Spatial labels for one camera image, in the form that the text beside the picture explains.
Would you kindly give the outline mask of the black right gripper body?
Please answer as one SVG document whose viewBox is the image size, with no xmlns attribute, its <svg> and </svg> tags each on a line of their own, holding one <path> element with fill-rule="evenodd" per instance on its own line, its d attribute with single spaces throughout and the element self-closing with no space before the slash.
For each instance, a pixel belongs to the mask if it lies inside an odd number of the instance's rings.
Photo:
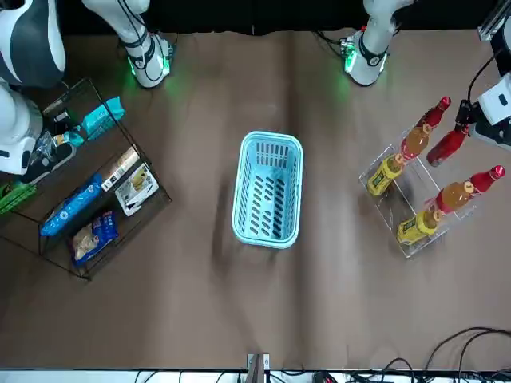
<svg viewBox="0 0 511 383">
<path fill-rule="evenodd" d="M 54 141 L 49 131 L 44 131 L 38 138 L 30 155 L 29 167 L 21 177 L 22 182 L 32 182 L 47 170 L 53 160 Z"/>
</svg>

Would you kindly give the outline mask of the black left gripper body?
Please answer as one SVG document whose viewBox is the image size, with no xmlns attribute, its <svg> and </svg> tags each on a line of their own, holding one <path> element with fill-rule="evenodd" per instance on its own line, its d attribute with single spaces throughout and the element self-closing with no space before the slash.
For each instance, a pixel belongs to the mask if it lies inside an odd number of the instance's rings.
<svg viewBox="0 0 511 383">
<path fill-rule="evenodd" d="M 473 131 L 480 119 L 481 108 L 478 102 L 474 102 L 469 105 L 468 116 L 467 116 L 467 129 L 468 135 L 472 136 Z"/>
</svg>

